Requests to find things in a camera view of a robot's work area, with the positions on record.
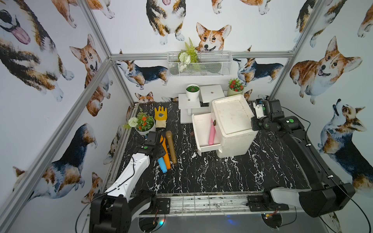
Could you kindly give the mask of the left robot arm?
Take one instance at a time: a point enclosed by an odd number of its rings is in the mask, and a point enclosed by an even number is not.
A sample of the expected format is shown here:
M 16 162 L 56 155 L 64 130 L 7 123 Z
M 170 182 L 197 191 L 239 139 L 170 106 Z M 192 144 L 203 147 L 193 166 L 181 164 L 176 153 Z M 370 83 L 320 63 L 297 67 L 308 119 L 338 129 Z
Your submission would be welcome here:
M 132 221 L 146 210 L 156 208 L 156 194 L 141 190 L 131 198 L 133 189 L 152 161 L 157 161 L 162 172 L 168 168 L 165 137 L 160 132 L 149 132 L 147 139 L 134 150 L 130 162 L 117 180 L 103 194 L 94 196 L 90 207 L 90 233 L 127 233 Z

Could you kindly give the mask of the blue microphone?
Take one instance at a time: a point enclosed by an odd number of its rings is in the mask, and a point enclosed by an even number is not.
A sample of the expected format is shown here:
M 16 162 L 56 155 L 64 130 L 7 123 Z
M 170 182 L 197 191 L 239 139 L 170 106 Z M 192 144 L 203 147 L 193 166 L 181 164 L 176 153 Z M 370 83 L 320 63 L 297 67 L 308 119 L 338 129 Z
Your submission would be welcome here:
M 168 171 L 167 167 L 166 167 L 166 163 L 163 159 L 163 157 L 159 158 L 158 160 L 158 164 L 160 166 L 160 169 L 163 173 L 166 173 Z

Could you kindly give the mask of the white drawer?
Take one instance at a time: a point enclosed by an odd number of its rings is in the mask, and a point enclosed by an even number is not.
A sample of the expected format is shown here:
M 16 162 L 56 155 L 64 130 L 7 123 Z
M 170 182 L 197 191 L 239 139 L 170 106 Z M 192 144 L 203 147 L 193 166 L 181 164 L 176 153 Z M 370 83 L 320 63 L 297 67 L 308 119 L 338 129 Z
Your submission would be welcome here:
M 211 121 L 211 113 L 192 115 L 193 130 L 199 156 L 202 156 L 203 152 L 220 150 L 222 148 L 221 139 L 217 134 L 214 135 L 213 144 L 209 144 L 211 127 L 214 128 Z

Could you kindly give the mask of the pink microphone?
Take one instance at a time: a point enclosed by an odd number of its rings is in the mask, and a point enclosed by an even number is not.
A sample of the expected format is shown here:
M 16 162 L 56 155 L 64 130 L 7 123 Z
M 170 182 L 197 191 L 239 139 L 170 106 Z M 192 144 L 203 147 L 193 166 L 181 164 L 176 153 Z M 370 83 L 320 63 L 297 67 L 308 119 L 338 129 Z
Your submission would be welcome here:
M 216 129 L 215 129 L 213 119 L 211 119 L 210 123 L 211 123 L 211 127 L 210 127 L 210 132 L 209 132 L 208 144 L 211 146 L 211 145 L 214 145 Z

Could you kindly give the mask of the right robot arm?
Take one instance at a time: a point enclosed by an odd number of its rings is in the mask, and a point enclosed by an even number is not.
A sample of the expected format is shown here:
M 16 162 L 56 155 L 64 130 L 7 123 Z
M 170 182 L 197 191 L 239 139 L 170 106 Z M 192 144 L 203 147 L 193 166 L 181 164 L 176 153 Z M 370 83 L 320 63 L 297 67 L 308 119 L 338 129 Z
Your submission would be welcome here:
M 302 122 L 285 116 L 279 100 L 257 99 L 251 119 L 254 131 L 269 131 L 289 147 L 307 180 L 308 189 L 276 187 L 270 190 L 274 203 L 303 209 L 311 217 L 342 210 L 355 194 L 350 183 L 343 183 L 312 145 Z

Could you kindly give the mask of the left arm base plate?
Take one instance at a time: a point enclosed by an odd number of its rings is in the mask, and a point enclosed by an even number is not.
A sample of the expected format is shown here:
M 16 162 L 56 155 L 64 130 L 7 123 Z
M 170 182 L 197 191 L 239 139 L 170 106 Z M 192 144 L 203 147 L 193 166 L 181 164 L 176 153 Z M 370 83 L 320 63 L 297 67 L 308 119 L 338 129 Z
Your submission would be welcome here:
M 143 211 L 141 215 L 155 215 L 156 213 L 169 214 L 171 207 L 170 198 L 156 199 L 155 203 L 151 203 L 150 207 Z

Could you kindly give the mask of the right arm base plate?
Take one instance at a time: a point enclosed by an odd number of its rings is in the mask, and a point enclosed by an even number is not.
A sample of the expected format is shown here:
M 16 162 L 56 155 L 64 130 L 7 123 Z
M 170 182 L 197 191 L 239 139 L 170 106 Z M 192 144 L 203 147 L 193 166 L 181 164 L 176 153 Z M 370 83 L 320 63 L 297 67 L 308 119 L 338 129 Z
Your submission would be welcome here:
M 251 212 L 274 212 L 289 210 L 288 205 L 275 203 L 267 194 L 248 195 L 246 206 L 250 208 Z

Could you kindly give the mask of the gold brown microphone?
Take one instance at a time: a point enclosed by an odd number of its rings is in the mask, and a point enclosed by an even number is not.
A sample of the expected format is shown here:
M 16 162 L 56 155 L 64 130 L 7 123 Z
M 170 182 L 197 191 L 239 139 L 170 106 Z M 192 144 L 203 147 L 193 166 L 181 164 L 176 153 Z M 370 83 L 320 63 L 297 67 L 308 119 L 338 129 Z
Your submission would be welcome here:
M 177 161 L 176 152 L 175 152 L 175 148 L 174 148 L 173 133 L 171 131 L 166 131 L 166 139 L 167 139 L 167 142 L 168 142 L 168 145 L 169 145 L 172 162 L 173 162 L 174 165 L 177 165 L 178 161 Z

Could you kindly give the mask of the orange microphone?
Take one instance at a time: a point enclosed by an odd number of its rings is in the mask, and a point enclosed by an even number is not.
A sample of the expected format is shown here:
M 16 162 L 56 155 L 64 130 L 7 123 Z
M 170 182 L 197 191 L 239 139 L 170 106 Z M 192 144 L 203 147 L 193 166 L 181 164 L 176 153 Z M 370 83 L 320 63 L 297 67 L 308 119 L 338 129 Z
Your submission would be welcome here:
M 165 155 L 163 156 L 163 159 L 164 159 L 164 161 L 166 163 L 167 169 L 170 170 L 171 169 L 171 164 L 170 164 L 169 154 L 168 154 L 168 151 L 167 151 L 166 139 L 165 139 L 164 136 L 160 137 L 160 143 L 162 144 L 163 149 L 165 151 Z

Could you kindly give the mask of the white drawer cabinet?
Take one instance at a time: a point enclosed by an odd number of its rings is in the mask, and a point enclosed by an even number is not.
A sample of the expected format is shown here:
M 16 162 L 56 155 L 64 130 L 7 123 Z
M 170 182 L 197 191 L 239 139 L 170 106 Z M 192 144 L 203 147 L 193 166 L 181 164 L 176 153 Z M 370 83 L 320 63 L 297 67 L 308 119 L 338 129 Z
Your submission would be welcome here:
M 257 131 L 252 129 L 254 114 L 243 95 L 234 95 L 213 100 L 212 120 L 220 148 L 219 158 L 244 155 L 254 141 Z

